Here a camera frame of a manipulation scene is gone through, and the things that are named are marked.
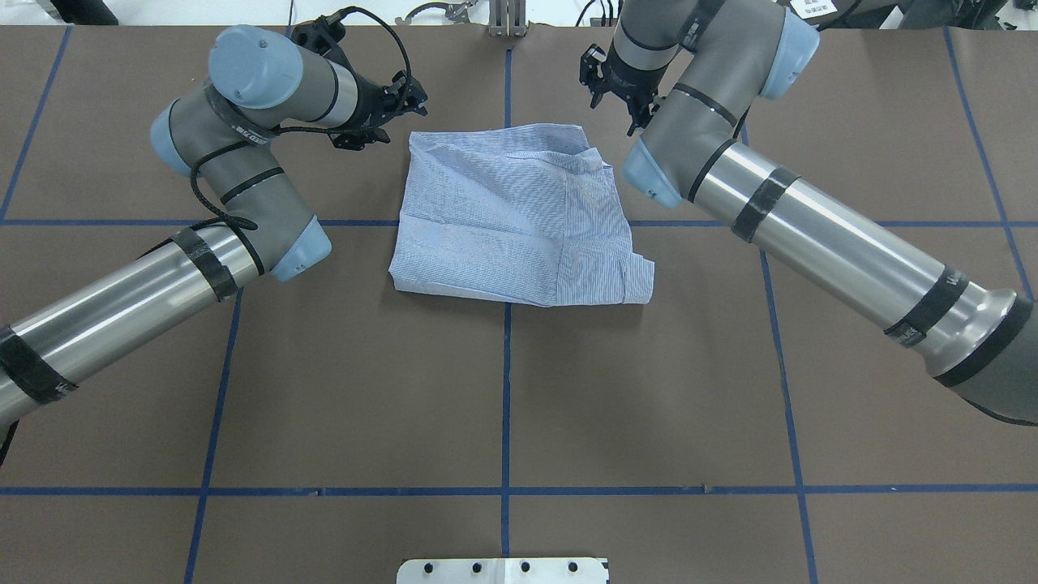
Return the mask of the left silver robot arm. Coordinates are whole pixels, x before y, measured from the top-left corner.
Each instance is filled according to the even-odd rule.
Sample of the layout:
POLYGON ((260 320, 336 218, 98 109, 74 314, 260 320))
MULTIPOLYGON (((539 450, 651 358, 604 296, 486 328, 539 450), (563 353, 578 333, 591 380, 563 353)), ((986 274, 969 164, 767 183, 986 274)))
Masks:
POLYGON ((292 280, 332 249, 315 210, 272 152, 277 137, 325 135, 334 148, 389 143, 385 126, 426 115, 408 54, 392 81, 349 62, 336 16, 288 36, 236 25, 216 37, 198 88, 153 121, 153 151, 210 213, 132 263, 2 325, 2 451, 19 422, 262 276, 292 280))

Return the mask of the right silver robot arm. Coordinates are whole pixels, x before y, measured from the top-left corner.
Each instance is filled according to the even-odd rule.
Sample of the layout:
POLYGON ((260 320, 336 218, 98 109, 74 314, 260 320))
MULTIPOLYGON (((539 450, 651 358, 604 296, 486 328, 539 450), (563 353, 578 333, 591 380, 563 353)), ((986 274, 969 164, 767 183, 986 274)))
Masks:
POLYGON ((819 31, 772 1, 630 1, 579 81, 633 119, 625 180, 665 208, 695 204, 923 359, 944 387, 998 421, 1037 421, 1036 314, 989 290, 740 142, 757 98, 781 98, 819 31))

